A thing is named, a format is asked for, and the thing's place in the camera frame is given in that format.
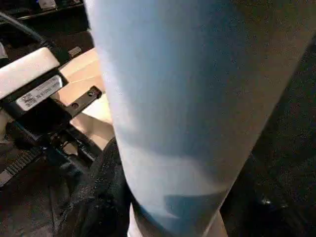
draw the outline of black plastic part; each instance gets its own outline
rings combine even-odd
[[[31,91],[32,89],[41,85],[45,81],[51,79],[55,75],[59,75],[60,78],[62,79],[62,84],[63,84],[62,86],[65,86],[68,84],[67,80],[59,72],[58,69],[51,70],[51,71],[45,73],[44,75],[40,76],[39,78],[33,80],[32,82],[26,84],[25,86],[21,87],[20,89],[16,90],[15,92],[4,97],[2,100],[0,100],[0,107],[3,107],[6,110],[6,112],[10,116],[12,116],[14,119],[17,119],[17,118],[21,117],[22,115],[30,112],[34,108],[30,109],[29,111],[24,111],[16,104],[16,100],[18,98],[20,98],[21,96],[25,95],[26,93],[28,93],[29,91]]]
[[[66,108],[66,111],[74,118],[82,110],[87,108],[93,101],[99,99],[102,95],[102,91],[96,86],[93,86],[85,94],[75,100],[71,105]]]

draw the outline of barcode label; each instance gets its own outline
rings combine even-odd
[[[24,111],[33,108],[38,103],[55,93],[63,87],[62,79],[59,75],[53,76],[43,84],[29,91],[16,100],[16,104]]]

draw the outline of black fabric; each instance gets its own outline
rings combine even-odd
[[[123,237],[129,225],[131,194],[113,138],[72,194],[59,237]]]

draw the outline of white cylinder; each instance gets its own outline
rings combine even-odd
[[[314,33],[314,5],[234,2],[86,0],[127,182],[165,234],[204,233]]]

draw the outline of label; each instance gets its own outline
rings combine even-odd
[[[16,100],[16,104],[24,111],[30,110],[62,87],[63,82],[61,77],[59,75],[55,75],[43,84],[18,98]]]
[[[55,0],[38,0],[38,3],[43,10],[56,8]]]

